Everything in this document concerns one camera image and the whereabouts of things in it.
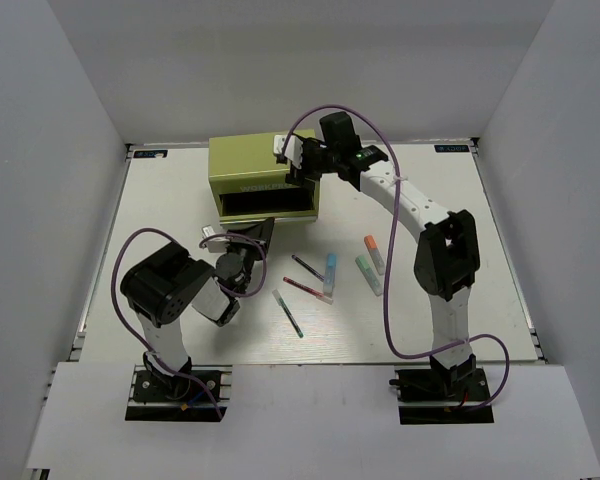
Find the green metal drawer chest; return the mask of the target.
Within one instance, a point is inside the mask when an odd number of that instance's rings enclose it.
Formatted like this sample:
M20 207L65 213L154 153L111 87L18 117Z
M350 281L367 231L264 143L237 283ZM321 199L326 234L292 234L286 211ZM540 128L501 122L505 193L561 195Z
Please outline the green metal drawer chest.
M209 140L208 181L222 226L241 228L269 217L278 222L318 218L320 187L288 184L291 164L277 161L285 140L279 132Z

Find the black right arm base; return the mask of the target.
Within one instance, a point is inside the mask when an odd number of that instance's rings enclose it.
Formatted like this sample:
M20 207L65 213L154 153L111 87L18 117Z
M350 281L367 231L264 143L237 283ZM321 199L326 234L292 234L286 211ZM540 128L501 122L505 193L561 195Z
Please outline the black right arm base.
M491 406L477 409L490 397L485 372L478 368L446 392L440 379L429 369L396 370L389 386L397 394L401 425L492 424Z

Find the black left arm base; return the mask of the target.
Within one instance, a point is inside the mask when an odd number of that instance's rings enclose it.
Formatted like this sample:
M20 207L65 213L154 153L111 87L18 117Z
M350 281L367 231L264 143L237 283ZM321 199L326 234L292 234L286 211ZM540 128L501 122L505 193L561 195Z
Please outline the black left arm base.
M232 368L205 366L192 374L206 384L221 414L229 406ZM136 365L125 412L131 422L217 423L215 407L201 386L191 380L175 378L171 390L146 367Z

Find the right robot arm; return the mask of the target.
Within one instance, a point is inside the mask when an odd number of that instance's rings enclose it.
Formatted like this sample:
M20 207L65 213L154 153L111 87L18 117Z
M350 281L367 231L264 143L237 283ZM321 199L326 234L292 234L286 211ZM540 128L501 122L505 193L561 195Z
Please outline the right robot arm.
M392 224L412 235L414 275L429 296L432 314L432 350L426 355L435 369L432 388L443 398L455 398L476 367L468 329L468 302L480 268L475 219L466 210L446 209L413 186L400 174L390 146L363 146L348 112L324 116L320 125L321 139L295 132L275 136L276 161L288 166L287 182L302 188L336 174L391 212Z

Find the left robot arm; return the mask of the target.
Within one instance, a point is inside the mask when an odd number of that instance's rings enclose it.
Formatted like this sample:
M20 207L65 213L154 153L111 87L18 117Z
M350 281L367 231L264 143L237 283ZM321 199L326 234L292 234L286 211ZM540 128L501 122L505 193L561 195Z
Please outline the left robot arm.
M272 217L222 233L204 228L200 246L219 255L215 264L191 257L170 238L120 281L113 281L112 292L125 297L141 323L144 363L158 372L157 387L168 398L182 398L191 387L192 363L182 339L181 315L191 307L218 327L228 324L240 308L239 300L264 286L264 278L255 288L250 283L258 262L267 272L273 229Z

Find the purple gel pen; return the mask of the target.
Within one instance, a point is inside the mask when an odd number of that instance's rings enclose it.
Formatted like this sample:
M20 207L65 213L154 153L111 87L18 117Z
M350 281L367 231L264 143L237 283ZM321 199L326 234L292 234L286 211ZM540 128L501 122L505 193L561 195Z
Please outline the purple gel pen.
M292 254L291 258L297 264L299 264L303 269L305 269L311 275L313 275L314 277L316 277L317 279L319 279L321 282L324 281L324 275L322 273L320 273L317 269L315 269L314 267L312 267L311 265L309 265L307 262L305 262L304 260L302 260L300 257L298 257L295 254Z

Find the green gel pen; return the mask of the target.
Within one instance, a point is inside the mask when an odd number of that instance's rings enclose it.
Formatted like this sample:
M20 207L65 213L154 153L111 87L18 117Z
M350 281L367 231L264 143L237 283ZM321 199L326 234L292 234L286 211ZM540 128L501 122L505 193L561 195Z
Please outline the green gel pen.
M304 334L300 328L300 326L298 325L296 319L294 318L293 314L291 313L288 305L286 304L286 302L284 301L284 299L282 298L280 292L277 289L274 289L272 291L272 295L274 297L274 299L276 300L276 303L280 306L280 308L283 310L286 318L289 320L289 322L291 323L294 331L296 332L297 336L299 338L303 338Z

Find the red gel pen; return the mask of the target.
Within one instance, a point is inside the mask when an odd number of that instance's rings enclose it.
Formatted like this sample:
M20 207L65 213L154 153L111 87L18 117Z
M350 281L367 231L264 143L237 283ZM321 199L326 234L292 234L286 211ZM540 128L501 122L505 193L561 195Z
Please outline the red gel pen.
M320 292L320 291L318 291L318 290L316 290L314 288L306 286L306 285L304 285L304 284L302 284L300 282L297 282L296 280L293 280L293 279L291 279L289 277L284 277L283 278L283 282L286 283L286 284L288 284L288 285L291 285L294 288L299 289L299 290L301 290L301 291L303 291L303 292L305 292L305 293L307 293L307 294L309 294L309 295L311 295L313 297L315 297L316 299L318 299L318 300L320 300L320 301L322 301L322 302L324 302L326 304L329 304L329 305L333 304L333 299L331 297L329 297L328 295L326 295L326 294L324 294L324 293L322 293L322 292Z

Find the blue highlighter marker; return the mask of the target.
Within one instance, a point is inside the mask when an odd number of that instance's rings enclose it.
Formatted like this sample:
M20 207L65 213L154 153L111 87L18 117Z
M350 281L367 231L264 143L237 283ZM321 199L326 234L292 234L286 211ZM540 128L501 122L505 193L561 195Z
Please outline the blue highlighter marker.
M323 279L323 293L331 297L333 295L336 278L337 256L329 253L326 257L326 266Z

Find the orange highlighter marker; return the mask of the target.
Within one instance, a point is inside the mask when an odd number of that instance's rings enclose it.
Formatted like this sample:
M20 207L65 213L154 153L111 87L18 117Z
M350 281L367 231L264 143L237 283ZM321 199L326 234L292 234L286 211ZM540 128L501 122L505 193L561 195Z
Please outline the orange highlighter marker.
M386 263L374 237L372 235L365 236L364 244L368 250L377 274L383 276L386 271Z

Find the green highlighter marker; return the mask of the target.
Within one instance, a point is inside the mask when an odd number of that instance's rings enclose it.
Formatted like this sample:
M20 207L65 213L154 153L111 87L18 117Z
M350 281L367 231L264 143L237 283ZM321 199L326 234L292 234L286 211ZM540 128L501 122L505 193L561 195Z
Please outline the green highlighter marker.
M364 255L357 256L355 258L355 263L356 263L357 267L359 268L361 274L365 278L370 289L373 291L373 293L376 296L381 296L383 293L383 287L380 284L380 281L378 280L373 269L367 262L366 257Z

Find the blue label sticker left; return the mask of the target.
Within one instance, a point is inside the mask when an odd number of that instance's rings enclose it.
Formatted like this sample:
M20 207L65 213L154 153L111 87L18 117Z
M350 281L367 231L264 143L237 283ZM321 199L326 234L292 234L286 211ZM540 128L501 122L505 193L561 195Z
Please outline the blue label sticker left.
M168 155L167 149L158 149L158 150L135 150L133 153L133 158L140 159L155 159L155 158L166 158Z

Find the blue label sticker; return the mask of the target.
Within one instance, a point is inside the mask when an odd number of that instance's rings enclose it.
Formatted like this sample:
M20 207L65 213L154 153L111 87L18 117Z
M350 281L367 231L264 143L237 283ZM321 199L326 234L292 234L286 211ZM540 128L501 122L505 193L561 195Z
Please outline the blue label sticker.
M133 153L133 158L140 159L155 159L155 158L166 158L168 155L167 149L158 149L158 150L135 150Z
M469 153L470 147L462 144L435 144L437 153Z

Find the blue label sticker right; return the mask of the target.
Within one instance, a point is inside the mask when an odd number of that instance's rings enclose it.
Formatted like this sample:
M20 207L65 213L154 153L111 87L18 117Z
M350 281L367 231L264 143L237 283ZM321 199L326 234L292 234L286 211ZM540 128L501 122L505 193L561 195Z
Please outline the blue label sticker right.
M437 153L469 153L470 147L462 144L435 144Z

